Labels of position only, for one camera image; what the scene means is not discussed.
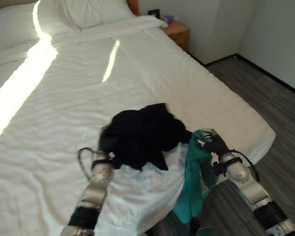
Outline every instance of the gray carpet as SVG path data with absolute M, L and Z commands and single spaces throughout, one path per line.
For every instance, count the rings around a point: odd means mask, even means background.
M 268 154 L 256 165 L 261 184 L 295 221 L 295 94 L 247 63 L 230 58 L 208 70 L 249 103 L 276 132 Z M 231 183 L 218 185 L 205 200 L 202 227 L 217 236 L 265 236 L 262 227 Z M 155 228 L 156 236 L 184 236 L 187 225 L 171 212 Z

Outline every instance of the black cable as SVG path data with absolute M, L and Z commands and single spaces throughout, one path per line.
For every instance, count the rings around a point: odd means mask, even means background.
M 234 152 L 234 153 L 238 153 L 238 154 L 240 154 L 240 155 L 242 155 L 245 159 L 246 159 L 246 161 L 249 163 L 249 165 L 251 166 L 251 168 L 253 169 L 253 171 L 254 171 L 254 173 L 255 173 L 255 176 L 256 176 L 256 181 L 257 182 L 260 182 L 260 177 L 259 177 L 259 174 L 258 174 L 258 172 L 257 172 L 257 170 L 256 170 L 256 168 L 255 168 L 255 166 L 254 166 L 254 164 L 248 159 L 248 157 L 246 157 L 244 154 L 242 154 L 240 151 L 236 151 L 235 149 L 233 149 L 233 150 L 228 150 L 227 152 L 225 152 L 225 153 L 232 153 L 232 152 Z
M 91 149 L 90 147 L 84 147 L 84 148 L 82 148 L 82 149 L 80 149 L 80 150 L 78 151 L 78 161 L 79 161 L 79 164 L 80 164 L 81 170 L 82 170 L 83 174 L 85 175 L 85 177 L 87 178 L 87 180 L 90 182 L 90 176 L 88 175 L 88 173 L 87 173 L 87 171 L 86 171 L 86 169 L 85 169 L 85 167 L 84 167 L 84 164 L 83 164 L 83 162 L 82 162 L 82 159 L 81 159 L 81 153 L 82 153 L 84 150 L 88 150 L 88 151 L 90 151 L 90 152 L 92 153 L 92 156 L 91 156 L 91 162 L 93 162 L 93 155 L 94 155 L 95 153 L 98 153 L 98 151 L 94 151 L 94 150 Z

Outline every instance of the white pillow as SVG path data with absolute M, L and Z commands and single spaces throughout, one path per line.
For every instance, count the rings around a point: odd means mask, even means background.
M 80 29 L 135 17 L 125 0 L 61 0 L 65 16 Z
M 60 9 L 58 0 L 42 0 L 0 9 L 0 50 L 39 40 L 42 34 L 37 25 L 51 37 L 68 35 L 77 30 L 65 23 L 65 18 L 59 15 Z

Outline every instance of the white cloth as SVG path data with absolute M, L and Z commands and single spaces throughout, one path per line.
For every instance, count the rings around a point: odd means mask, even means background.
M 100 128 L 123 110 L 165 102 L 188 130 L 214 128 L 254 163 L 268 151 L 268 124 L 161 24 L 139 17 L 0 52 L 0 236 L 60 234 L 87 184 L 76 151 L 96 148 Z M 185 151 L 166 154 L 167 172 L 115 171 L 96 235 L 135 236 L 163 219 Z

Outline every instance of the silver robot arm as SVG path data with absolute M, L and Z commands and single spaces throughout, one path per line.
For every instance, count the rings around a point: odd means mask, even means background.
M 272 200 L 265 189 L 254 180 L 250 170 L 243 165 L 232 153 L 226 152 L 228 148 L 214 129 L 202 129 L 209 143 L 210 151 L 221 155 L 221 162 L 230 174 L 229 180 L 233 182 L 253 212 L 256 219 L 263 226 L 267 236 L 295 236 L 295 223 L 289 219 L 281 208 Z
M 97 218 L 106 198 L 106 189 L 114 175 L 114 168 L 108 159 L 106 153 L 97 155 L 93 162 L 90 183 L 83 191 L 61 236 L 94 236 Z

